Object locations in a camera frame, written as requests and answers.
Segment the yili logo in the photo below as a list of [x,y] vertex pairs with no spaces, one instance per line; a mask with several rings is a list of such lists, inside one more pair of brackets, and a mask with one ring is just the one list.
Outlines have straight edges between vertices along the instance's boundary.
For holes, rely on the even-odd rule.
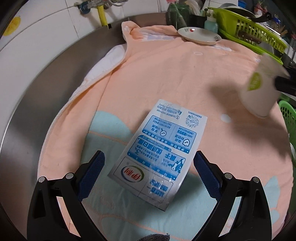
[[144,172],[135,166],[126,166],[121,169],[122,177],[128,182],[137,183],[144,179]]

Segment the peach cloth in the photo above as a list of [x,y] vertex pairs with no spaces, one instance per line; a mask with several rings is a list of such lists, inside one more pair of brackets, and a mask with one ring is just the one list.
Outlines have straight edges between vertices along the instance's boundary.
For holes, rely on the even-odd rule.
[[[258,119],[244,108],[237,94],[259,56],[228,40],[222,40],[219,47],[187,42],[172,26],[139,28],[129,21],[122,24],[122,30],[128,46],[124,58],[94,77],[58,114],[42,148],[38,176],[57,179],[76,171],[97,110],[117,116],[134,133],[157,100],[164,99],[208,117],[199,149],[223,172],[245,180],[258,176],[263,185],[277,177],[280,218],[273,224],[276,235],[283,226],[293,186],[286,126],[277,104],[266,119]],[[222,114],[231,122],[221,121]],[[196,172],[193,165],[190,172]],[[65,206],[61,206],[70,226]]]

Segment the yellow lemon sticker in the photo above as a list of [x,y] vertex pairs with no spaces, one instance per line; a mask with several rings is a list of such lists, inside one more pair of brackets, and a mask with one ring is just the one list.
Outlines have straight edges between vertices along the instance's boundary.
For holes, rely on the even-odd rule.
[[20,25],[20,17],[14,17],[11,22],[8,24],[3,36],[11,35]]
[[248,87],[248,91],[257,90],[261,87],[261,76],[258,72],[255,72],[251,77],[251,81]]

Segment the faucet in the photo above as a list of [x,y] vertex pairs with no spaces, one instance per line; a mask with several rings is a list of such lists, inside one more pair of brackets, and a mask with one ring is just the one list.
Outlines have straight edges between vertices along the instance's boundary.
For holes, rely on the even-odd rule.
[[81,4],[76,4],[76,6],[82,14],[87,14],[90,12],[91,8],[97,8],[102,5],[104,6],[104,9],[108,9],[112,5],[116,7],[121,7],[122,4],[118,3],[123,3],[127,1],[128,0],[88,0]]

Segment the yellow hose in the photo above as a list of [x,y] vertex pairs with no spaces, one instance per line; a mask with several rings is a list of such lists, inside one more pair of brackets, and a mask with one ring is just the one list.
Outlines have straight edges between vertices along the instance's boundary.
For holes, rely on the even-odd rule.
[[105,11],[104,11],[104,6],[98,6],[98,13],[99,13],[99,17],[100,17],[100,21],[102,26],[108,26],[108,22],[106,19],[106,15],[105,15]]

